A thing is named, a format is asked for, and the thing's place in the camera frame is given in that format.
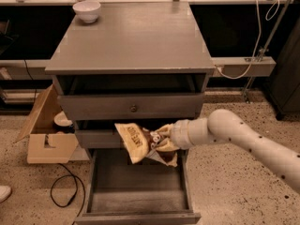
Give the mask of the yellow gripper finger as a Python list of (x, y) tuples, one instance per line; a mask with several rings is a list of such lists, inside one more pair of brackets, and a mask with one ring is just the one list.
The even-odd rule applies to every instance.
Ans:
[(159, 152), (172, 152), (178, 149), (179, 147), (175, 145), (170, 138), (165, 138), (156, 146), (156, 150)]
[(170, 138), (172, 128), (173, 128), (172, 124), (164, 125), (156, 130), (156, 134), (160, 138)]

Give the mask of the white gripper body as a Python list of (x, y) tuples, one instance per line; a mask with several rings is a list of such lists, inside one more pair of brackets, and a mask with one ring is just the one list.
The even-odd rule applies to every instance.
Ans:
[(178, 120), (171, 128), (171, 141), (182, 150), (187, 150), (191, 147), (191, 142), (188, 137), (188, 120)]

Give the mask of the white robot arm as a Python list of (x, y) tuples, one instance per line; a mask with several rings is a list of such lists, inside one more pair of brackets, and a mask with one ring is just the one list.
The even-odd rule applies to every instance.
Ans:
[(235, 113), (218, 109), (207, 118), (178, 120), (157, 130), (179, 149), (232, 143), (248, 151), (266, 168), (300, 193), (300, 154), (253, 130)]

